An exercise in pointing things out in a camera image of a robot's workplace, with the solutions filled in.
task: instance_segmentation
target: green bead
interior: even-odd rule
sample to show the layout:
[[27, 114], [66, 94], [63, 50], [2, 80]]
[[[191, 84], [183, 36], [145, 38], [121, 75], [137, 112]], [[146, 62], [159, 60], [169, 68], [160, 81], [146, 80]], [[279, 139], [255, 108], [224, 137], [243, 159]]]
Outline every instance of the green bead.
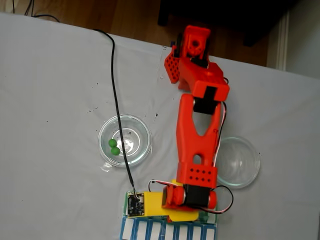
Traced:
[[117, 146], [117, 141], [114, 140], [114, 139], [110, 139], [110, 140], [108, 141], [108, 144], [109, 144], [109, 146], [110, 146], [111, 148], [114, 148], [114, 147]]
[[119, 155], [120, 154], [120, 148], [118, 148], [118, 147], [113, 147], [113, 148], [111, 148], [111, 153], [113, 154], [113, 155]]

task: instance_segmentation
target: black wire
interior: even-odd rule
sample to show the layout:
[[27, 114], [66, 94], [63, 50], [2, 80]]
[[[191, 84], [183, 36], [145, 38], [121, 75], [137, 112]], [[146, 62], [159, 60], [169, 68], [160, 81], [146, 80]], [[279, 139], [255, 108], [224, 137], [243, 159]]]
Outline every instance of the black wire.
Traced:
[[28, 4], [28, 7], [27, 7], [26, 10], [25, 10], [25, 13], [24, 13], [25, 16], [28, 16], [29, 9], [30, 9], [30, 7], [31, 7], [31, 3], [32, 3], [32, 0], [30, 0], [30, 2], [29, 2], [29, 4]]
[[31, 17], [34, 16], [34, 6], [35, 6], [35, 0], [32, 1]]
[[229, 84], [229, 79], [226, 77], [223, 77], [223, 79], [226, 81], [226, 84]]
[[55, 16], [52, 16], [52, 15], [50, 15], [50, 14], [39, 14], [39, 15], [34, 15], [34, 16], [32, 16], [32, 17], [34, 17], [34, 18], [39, 18], [39, 17], [50, 17], [50, 18], [55, 19], [58, 23], [60, 23], [60, 21], [59, 21], [59, 19], [58, 19], [58, 18], [56, 18]]
[[120, 132], [120, 138], [121, 138], [121, 145], [122, 145], [122, 150], [123, 150], [123, 158], [124, 158], [124, 162], [125, 162], [125, 167], [126, 167], [126, 171], [128, 173], [128, 177], [130, 180], [130, 183], [133, 187], [133, 191], [135, 193], [136, 196], [136, 189], [135, 189], [135, 184], [134, 184], [134, 180], [131, 176], [131, 172], [130, 172], [130, 168], [129, 168], [129, 164], [128, 164], [128, 160], [127, 160], [127, 155], [126, 155], [126, 151], [125, 151], [125, 142], [124, 142], [124, 136], [122, 133], [122, 126], [121, 126], [121, 120], [120, 120], [120, 113], [119, 113], [119, 106], [118, 106], [118, 99], [117, 99], [117, 93], [116, 93], [116, 86], [115, 86], [115, 78], [114, 78], [114, 55], [115, 55], [115, 41], [114, 39], [106, 32], [100, 30], [100, 29], [93, 29], [94, 31], [97, 31], [99, 33], [102, 33], [104, 35], [106, 35], [112, 42], [112, 52], [111, 52], [111, 81], [112, 81], [112, 88], [113, 88], [113, 96], [114, 96], [114, 102], [115, 102], [115, 110], [116, 110], [116, 116], [118, 118], [118, 124], [119, 124], [119, 132]]
[[226, 211], [228, 211], [232, 207], [232, 205], [234, 204], [234, 195], [233, 195], [232, 191], [230, 190], [230, 188], [228, 188], [227, 186], [224, 186], [224, 185], [219, 185], [219, 186], [216, 186], [215, 188], [212, 188], [211, 191], [216, 190], [217, 188], [226, 188], [229, 191], [229, 193], [231, 194], [231, 197], [232, 197], [230, 205], [226, 209], [224, 209], [222, 212], [211, 211], [211, 210], [209, 211], [209, 210], [204, 209], [203, 207], [198, 207], [198, 209], [201, 209], [202, 211], [205, 211], [205, 212], [211, 213], [211, 214], [224, 214]]
[[224, 106], [225, 111], [224, 111], [224, 120], [223, 120], [223, 122], [221, 123], [221, 127], [220, 127], [219, 141], [220, 141], [220, 139], [221, 139], [222, 127], [224, 126], [225, 121], [226, 121], [226, 118], [227, 118], [227, 104], [226, 104], [224, 101], [222, 102], [222, 104], [223, 104], [223, 106]]

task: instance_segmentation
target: white wall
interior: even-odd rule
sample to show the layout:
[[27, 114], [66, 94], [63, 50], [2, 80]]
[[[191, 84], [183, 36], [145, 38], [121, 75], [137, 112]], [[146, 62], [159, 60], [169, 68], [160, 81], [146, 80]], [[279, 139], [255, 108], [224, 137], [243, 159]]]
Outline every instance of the white wall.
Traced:
[[320, 79], [320, 0], [301, 0], [289, 12], [286, 71]]

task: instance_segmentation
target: white sheet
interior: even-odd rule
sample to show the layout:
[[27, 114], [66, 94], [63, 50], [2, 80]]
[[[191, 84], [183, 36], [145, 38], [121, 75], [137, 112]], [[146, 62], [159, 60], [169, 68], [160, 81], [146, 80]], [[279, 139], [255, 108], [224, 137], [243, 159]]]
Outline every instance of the white sheet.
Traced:
[[[163, 67], [169, 48], [114, 39], [120, 112], [141, 118], [152, 133], [152, 154], [132, 169], [136, 189], [145, 191], [150, 179], [176, 175], [181, 92]], [[1, 239], [119, 238], [131, 185], [123, 168], [101, 170], [97, 139], [116, 115], [111, 49], [98, 32], [0, 14]], [[223, 134], [247, 138], [261, 156], [256, 181], [233, 191], [233, 207], [219, 216], [218, 239], [315, 239], [320, 82], [211, 60], [230, 81]]]

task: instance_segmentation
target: empty glass bowl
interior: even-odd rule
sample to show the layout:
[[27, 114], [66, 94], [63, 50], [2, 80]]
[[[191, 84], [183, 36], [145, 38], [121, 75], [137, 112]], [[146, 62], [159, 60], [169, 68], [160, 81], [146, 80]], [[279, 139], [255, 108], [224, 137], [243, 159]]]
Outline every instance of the empty glass bowl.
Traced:
[[[151, 149], [151, 132], [139, 118], [131, 115], [120, 115], [122, 134], [126, 158], [130, 166], [142, 162]], [[119, 155], [111, 153], [108, 142], [115, 139], [120, 149]], [[101, 128], [99, 136], [99, 148], [103, 158], [117, 167], [125, 167], [124, 154], [120, 138], [117, 116], [109, 119]]]
[[223, 138], [216, 158], [218, 181], [230, 188], [243, 188], [258, 175], [260, 158], [243, 137]]

